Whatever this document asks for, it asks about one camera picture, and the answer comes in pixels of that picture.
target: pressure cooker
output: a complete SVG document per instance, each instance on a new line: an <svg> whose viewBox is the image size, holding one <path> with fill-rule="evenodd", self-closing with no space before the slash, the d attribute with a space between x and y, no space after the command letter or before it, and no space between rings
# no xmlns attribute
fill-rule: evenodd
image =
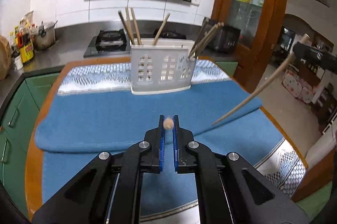
<svg viewBox="0 0 337 224"><path fill-rule="evenodd" d="M56 22L48 22L36 28L33 32L34 36L34 49L37 51L45 50L55 44L55 24Z"/></svg>

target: cabinet handle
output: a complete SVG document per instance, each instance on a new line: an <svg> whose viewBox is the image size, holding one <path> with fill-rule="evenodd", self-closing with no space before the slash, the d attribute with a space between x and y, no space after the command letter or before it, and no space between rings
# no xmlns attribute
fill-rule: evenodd
<svg viewBox="0 0 337 224"><path fill-rule="evenodd" d="M15 114L16 114L16 111L18 110L18 107L21 105L21 102L22 102L23 98L24 98L24 96L20 99L19 103L18 103L17 106L15 107L15 111L14 111L14 113L13 113L13 115L12 115L12 118L11 118L11 120L8 122L8 126L9 126L9 127L11 127L13 118L14 118L14 116L15 116Z"/></svg>
<svg viewBox="0 0 337 224"><path fill-rule="evenodd" d="M12 121L13 121L13 118L14 118L15 114L16 114L16 111L17 111L17 107L15 107L15 111L14 111L14 113L13 113L13 115L12 115L12 118L11 118L11 120L8 122L8 126L9 126L9 127L11 127L11 123L12 123Z"/></svg>
<svg viewBox="0 0 337 224"><path fill-rule="evenodd" d="M6 146L7 146L7 137L5 137L5 145L4 145L4 147L3 147L2 158L1 158L0 163L4 163L4 161L5 161L5 151L6 151Z"/></svg>

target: white patterned cloth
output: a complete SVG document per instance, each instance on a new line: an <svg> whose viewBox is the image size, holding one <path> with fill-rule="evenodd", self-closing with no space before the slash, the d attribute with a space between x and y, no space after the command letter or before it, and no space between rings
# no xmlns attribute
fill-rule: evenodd
<svg viewBox="0 0 337 224"><path fill-rule="evenodd" d="M131 90L131 64L113 63L72 68L64 78L58 95ZM209 60L198 60L191 84L227 81L231 78Z"/></svg>
<svg viewBox="0 0 337 224"><path fill-rule="evenodd" d="M289 198L306 173L303 162L284 138L254 167Z"/></svg>

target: metal screw cap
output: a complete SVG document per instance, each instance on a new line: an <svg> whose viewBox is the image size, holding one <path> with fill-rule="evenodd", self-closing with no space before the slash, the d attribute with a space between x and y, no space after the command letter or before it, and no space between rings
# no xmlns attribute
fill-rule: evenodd
<svg viewBox="0 0 337 224"><path fill-rule="evenodd" d="M190 143L188 143L188 147L195 149L199 147L199 143L197 143L196 141L191 141Z"/></svg>
<svg viewBox="0 0 337 224"><path fill-rule="evenodd" d="M110 155L109 155L108 152L102 152L102 153L99 154L98 157L99 157L100 159L103 159L103 160L104 160L104 159L107 159L109 156L110 156Z"/></svg>
<svg viewBox="0 0 337 224"><path fill-rule="evenodd" d="M228 158L229 158L230 160L235 161L235 160L238 160L238 159L239 159L239 155L238 155L237 153L230 153L230 154L228 155Z"/></svg>
<svg viewBox="0 0 337 224"><path fill-rule="evenodd" d="M150 144L147 141L142 141L142 142L139 143L139 147L141 147L143 149L149 147L149 145Z"/></svg>

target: wicker basket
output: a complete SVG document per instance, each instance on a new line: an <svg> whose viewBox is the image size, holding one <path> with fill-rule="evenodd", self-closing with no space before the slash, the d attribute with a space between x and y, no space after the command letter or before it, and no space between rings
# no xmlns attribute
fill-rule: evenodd
<svg viewBox="0 0 337 224"><path fill-rule="evenodd" d="M187 59L192 40L142 38L143 45L131 46L131 91L160 94L191 87L196 59Z"/></svg>
<svg viewBox="0 0 337 224"><path fill-rule="evenodd" d="M0 36L0 80L4 80L11 66L11 50L7 39Z"/></svg>

